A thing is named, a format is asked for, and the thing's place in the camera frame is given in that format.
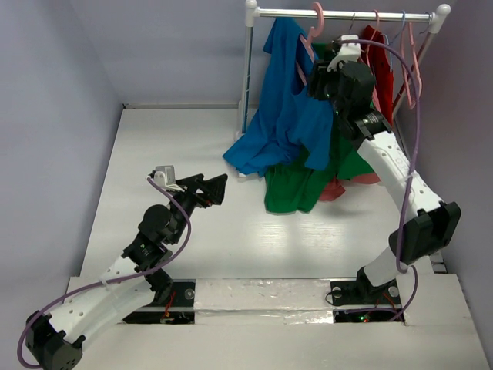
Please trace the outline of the pink plastic hanger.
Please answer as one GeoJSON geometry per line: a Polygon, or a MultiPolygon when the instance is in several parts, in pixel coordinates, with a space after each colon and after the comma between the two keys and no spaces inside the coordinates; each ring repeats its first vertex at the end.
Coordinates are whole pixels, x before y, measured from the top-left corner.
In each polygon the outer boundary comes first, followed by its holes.
{"type": "Polygon", "coordinates": [[[317,15],[317,26],[310,27],[307,37],[300,35],[300,41],[313,62],[315,60],[315,51],[312,48],[312,41],[320,36],[324,30],[324,10],[319,2],[313,2],[312,9],[317,15]]]}

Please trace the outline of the blue t-shirt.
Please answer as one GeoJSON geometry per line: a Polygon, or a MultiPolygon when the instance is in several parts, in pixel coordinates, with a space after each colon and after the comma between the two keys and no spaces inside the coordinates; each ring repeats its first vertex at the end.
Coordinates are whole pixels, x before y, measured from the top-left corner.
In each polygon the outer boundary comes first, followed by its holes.
{"type": "Polygon", "coordinates": [[[263,51],[270,55],[259,107],[246,132],[223,154],[245,175],[295,161],[308,151],[304,166],[322,170],[329,163],[333,110],[307,95],[298,67],[308,76],[313,62],[300,37],[303,29],[291,18],[277,18],[263,51]]]}

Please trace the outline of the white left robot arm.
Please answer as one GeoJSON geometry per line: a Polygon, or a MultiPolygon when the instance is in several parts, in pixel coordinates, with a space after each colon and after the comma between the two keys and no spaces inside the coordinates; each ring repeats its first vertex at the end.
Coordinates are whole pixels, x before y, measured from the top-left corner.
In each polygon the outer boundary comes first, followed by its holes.
{"type": "Polygon", "coordinates": [[[190,218],[197,208],[223,202],[227,174],[205,179],[193,175],[171,184],[163,171],[147,176],[167,205],[155,204],[143,214],[134,240],[98,281],[66,293],[33,313],[18,342],[18,360],[27,348],[36,360],[33,369],[72,369],[102,331],[147,304],[167,304],[173,279],[164,267],[177,257],[170,245],[185,247],[191,236],[190,218]]]}

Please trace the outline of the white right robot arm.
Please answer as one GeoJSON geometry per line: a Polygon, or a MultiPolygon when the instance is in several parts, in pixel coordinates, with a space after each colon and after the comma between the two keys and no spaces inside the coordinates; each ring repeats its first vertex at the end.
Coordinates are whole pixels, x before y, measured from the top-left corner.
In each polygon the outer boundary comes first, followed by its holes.
{"type": "Polygon", "coordinates": [[[375,78],[365,64],[317,60],[308,77],[309,96],[331,103],[340,133],[377,174],[401,212],[387,248],[357,273],[354,292],[372,302],[401,270],[449,245],[461,217],[411,168],[390,123],[371,107],[375,78]]]}

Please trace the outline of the red t-shirt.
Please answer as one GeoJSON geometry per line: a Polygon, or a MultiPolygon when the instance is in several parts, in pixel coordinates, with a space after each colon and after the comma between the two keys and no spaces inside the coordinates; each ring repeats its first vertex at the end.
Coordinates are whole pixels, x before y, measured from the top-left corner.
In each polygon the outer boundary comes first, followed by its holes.
{"type": "Polygon", "coordinates": [[[373,104],[385,119],[393,125],[394,74],[387,57],[387,50],[380,46],[363,44],[361,51],[363,62],[371,68],[376,79],[373,104]]]}

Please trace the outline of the green t-shirt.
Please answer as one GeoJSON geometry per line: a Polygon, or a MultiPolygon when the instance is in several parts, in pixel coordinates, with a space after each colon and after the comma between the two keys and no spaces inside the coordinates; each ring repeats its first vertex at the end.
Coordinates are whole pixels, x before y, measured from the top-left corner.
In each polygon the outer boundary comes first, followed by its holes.
{"type": "Polygon", "coordinates": [[[290,214],[295,211],[309,212],[323,188],[330,181],[328,164],[323,170],[312,170],[304,163],[309,152],[300,151],[298,158],[290,164],[269,167],[265,174],[266,193],[264,205],[272,214],[290,214]]]}

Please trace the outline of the pink t-shirt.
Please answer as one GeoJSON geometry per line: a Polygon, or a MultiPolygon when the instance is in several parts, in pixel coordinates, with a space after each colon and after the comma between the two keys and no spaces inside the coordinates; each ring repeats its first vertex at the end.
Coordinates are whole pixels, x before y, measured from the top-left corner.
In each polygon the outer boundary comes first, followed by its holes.
{"type": "Polygon", "coordinates": [[[327,169],[330,181],[323,188],[319,201],[334,201],[341,197],[346,191],[345,183],[371,185],[380,181],[372,167],[343,137],[337,113],[334,113],[330,137],[330,162],[327,169]]]}

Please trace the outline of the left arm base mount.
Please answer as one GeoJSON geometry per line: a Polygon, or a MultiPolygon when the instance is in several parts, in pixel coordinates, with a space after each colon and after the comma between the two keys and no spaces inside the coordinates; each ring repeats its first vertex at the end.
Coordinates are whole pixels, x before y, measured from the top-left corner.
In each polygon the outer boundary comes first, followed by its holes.
{"type": "Polygon", "coordinates": [[[122,320],[126,324],[187,325],[195,320],[194,300],[196,281],[194,279],[172,279],[165,271],[144,277],[150,285],[144,291],[152,300],[122,320]]]}

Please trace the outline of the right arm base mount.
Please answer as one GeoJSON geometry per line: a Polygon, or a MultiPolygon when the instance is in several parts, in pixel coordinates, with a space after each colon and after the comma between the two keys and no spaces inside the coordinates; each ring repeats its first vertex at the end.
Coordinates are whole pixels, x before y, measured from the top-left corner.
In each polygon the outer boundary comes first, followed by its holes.
{"type": "Polygon", "coordinates": [[[403,314],[395,317],[400,311],[397,306],[401,304],[401,298],[399,293],[393,297],[389,292],[391,288],[398,290],[396,278],[375,287],[361,267],[353,280],[332,281],[324,300],[340,313],[359,318],[360,322],[369,322],[373,313],[385,312],[390,315],[388,321],[404,323],[403,314]]]}

